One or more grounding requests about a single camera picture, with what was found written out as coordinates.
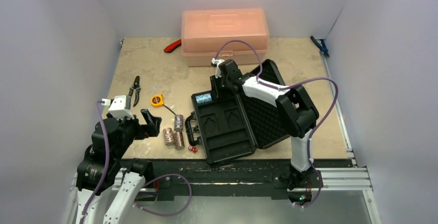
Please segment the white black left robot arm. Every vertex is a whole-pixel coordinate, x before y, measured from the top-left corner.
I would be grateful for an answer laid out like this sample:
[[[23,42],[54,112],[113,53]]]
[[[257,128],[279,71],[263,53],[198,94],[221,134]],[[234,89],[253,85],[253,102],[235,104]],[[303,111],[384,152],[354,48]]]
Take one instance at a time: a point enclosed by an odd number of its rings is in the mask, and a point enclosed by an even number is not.
[[[127,166],[120,190],[108,205],[126,150],[134,140],[157,137],[160,133],[162,118],[153,116],[147,109],[142,109],[141,114],[146,124],[140,124],[137,117],[116,119],[110,113],[96,124],[92,144],[76,170],[76,223],[120,223],[140,188],[153,183],[152,162],[135,159]]]

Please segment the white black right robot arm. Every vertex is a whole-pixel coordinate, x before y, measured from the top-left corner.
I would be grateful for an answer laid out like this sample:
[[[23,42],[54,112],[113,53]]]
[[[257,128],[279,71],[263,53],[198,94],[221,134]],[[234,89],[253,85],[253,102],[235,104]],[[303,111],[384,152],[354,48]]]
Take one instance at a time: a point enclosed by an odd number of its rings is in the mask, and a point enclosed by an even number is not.
[[[211,60],[215,74],[211,77],[216,98],[240,95],[270,105],[277,112],[277,122],[290,137],[293,155],[290,161],[290,181],[303,186],[313,172],[310,156],[310,133],[316,127],[319,112],[302,86],[286,87],[277,81],[263,79],[265,66],[273,68],[270,60],[257,69],[243,74],[234,60]]]

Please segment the black plastic poker case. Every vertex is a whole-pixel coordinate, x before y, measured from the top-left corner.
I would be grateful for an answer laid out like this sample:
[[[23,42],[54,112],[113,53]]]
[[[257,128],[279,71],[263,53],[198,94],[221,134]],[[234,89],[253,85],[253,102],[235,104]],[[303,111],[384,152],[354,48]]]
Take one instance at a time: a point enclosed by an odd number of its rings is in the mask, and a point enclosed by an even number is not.
[[[211,94],[212,101],[196,103],[195,96],[205,93]],[[208,164],[249,156],[289,138],[277,122],[276,110],[255,99],[233,94],[216,98],[212,88],[193,94],[191,99],[194,111],[190,119],[197,125],[186,120],[187,136],[192,146],[204,146]]]

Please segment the blue poker chip stack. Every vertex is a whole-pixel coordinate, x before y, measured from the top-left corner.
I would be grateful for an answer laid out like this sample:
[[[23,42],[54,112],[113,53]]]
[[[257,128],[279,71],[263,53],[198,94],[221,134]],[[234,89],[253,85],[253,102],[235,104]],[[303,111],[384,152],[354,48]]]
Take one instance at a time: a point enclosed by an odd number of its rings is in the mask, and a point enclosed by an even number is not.
[[[200,94],[195,96],[196,103],[208,103],[212,101],[212,96],[210,93]]]

